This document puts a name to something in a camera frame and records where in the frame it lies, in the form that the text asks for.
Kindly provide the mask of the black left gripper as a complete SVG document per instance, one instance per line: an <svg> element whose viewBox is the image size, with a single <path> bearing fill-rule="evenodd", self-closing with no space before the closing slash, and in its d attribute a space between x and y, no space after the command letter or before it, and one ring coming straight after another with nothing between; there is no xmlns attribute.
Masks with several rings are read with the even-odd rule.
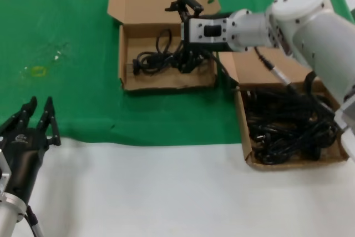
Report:
<svg viewBox="0 0 355 237"><path fill-rule="evenodd" d="M26 204L29 203L46 151L50 145L61 145L52 97L47 98L36 129L25 129L36 107L37 98L33 96L1 125L1 148L11 170L5 192L17 196ZM47 138L49 127L51 138Z"/></svg>

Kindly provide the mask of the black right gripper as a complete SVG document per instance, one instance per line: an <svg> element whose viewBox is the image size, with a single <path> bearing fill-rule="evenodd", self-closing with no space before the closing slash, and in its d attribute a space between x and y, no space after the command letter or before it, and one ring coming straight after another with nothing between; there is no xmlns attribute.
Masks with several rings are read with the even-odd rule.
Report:
<svg viewBox="0 0 355 237"><path fill-rule="evenodd" d="M182 43L176 50L177 69L180 73L191 73L204 60L202 50L230 52L227 44L227 23L232 13L201 15L203 6L196 0L171 2L166 12L178 12L182 21Z"/></svg>

